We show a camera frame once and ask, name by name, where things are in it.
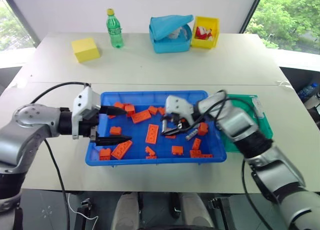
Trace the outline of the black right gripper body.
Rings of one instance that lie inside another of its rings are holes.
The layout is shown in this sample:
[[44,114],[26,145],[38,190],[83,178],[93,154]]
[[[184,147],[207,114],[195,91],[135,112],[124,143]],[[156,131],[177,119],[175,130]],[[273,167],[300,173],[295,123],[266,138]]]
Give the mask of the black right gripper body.
[[193,124],[195,122],[192,114],[177,114],[171,113],[170,122],[172,123],[172,130],[179,129],[192,129],[194,128]]

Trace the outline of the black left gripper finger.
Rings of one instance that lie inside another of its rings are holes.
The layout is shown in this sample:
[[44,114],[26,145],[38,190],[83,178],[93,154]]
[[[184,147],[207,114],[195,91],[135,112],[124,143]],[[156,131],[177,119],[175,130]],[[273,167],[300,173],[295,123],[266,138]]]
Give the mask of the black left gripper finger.
[[96,146],[114,146],[131,140],[131,136],[126,135],[110,135],[107,137],[97,136],[95,139]]
[[110,105],[102,105],[99,110],[99,114],[105,114],[108,116],[119,116],[119,115],[126,115],[127,112],[116,106],[110,106]]

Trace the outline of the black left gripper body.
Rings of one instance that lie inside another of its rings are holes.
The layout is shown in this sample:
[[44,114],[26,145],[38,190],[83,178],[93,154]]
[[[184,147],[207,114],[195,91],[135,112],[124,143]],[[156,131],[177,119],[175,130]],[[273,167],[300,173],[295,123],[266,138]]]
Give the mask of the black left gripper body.
[[89,138],[90,142],[95,142],[97,140],[97,137],[99,134],[98,131],[98,125],[99,125],[99,113],[95,112],[90,118],[82,118],[82,120],[79,122],[78,127],[78,135]]

